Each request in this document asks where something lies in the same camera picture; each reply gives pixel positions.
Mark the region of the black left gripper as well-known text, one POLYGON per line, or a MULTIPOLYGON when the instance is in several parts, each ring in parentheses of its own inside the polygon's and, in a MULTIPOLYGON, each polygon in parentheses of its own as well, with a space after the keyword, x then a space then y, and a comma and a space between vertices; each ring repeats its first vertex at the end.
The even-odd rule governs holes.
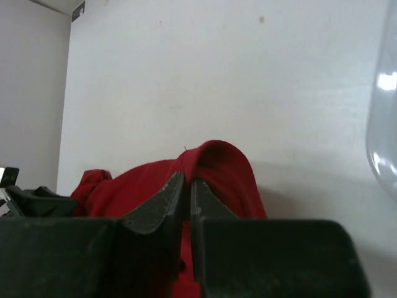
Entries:
POLYGON ((78 201, 60 196, 45 186, 22 190, 18 186, 4 189, 4 204, 9 209, 5 218, 73 217, 78 201))

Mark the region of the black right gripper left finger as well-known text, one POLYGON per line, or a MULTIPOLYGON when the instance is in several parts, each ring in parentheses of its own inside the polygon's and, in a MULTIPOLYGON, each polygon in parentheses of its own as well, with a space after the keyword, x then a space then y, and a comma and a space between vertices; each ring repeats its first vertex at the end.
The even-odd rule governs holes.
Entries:
POLYGON ((160 191, 122 218, 116 237, 118 282, 177 279, 184 184, 184 174, 174 173, 160 191))

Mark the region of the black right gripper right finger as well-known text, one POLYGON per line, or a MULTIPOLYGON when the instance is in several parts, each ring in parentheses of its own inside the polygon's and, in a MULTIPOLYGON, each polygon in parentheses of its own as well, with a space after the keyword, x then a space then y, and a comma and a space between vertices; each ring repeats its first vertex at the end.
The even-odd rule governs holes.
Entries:
POLYGON ((192 257, 198 281, 245 281, 248 222, 239 219, 204 180, 192 184, 192 257))

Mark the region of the red t shirt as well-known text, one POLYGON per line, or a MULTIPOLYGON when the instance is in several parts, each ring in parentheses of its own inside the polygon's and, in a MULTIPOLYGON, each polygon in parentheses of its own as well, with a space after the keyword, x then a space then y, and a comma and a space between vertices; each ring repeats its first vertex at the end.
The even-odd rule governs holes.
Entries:
POLYGON ((85 171, 71 196, 78 201, 74 215, 85 223, 101 224, 104 245, 97 246, 100 267, 93 297, 260 297, 266 294, 266 273, 254 251, 256 232, 266 228, 266 213, 248 159, 230 143, 210 140, 184 151, 174 160, 161 160, 133 168, 113 178, 103 169, 85 171), (118 282, 116 237, 120 221, 153 197, 176 172, 185 176, 184 219, 179 274, 175 281, 118 282), (248 279, 198 281, 192 257, 190 202, 192 184, 204 180, 212 193, 239 219, 248 222, 245 241, 248 279))

